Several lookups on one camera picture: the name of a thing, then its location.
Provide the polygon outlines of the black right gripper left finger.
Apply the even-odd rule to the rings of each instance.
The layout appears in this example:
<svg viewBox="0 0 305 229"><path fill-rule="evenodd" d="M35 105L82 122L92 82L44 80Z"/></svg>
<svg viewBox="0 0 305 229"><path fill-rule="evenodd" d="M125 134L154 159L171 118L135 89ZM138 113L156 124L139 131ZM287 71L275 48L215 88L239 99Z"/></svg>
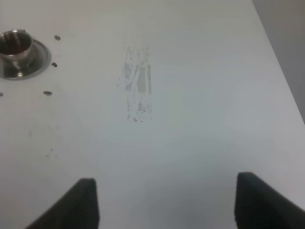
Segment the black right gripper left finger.
<svg viewBox="0 0 305 229"><path fill-rule="evenodd" d="M93 178L82 178L27 228L97 229L98 227L97 184Z"/></svg>

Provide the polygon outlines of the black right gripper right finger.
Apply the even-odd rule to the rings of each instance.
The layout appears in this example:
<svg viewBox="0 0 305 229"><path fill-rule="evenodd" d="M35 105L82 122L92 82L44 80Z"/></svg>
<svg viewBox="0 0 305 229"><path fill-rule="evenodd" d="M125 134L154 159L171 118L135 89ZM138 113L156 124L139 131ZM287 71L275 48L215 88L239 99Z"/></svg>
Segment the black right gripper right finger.
<svg viewBox="0 0 305 229"><path fill-rule="evenodd" d="M234 217L239 229L303 229L305 211L257 175L237 175Z"/></svg>

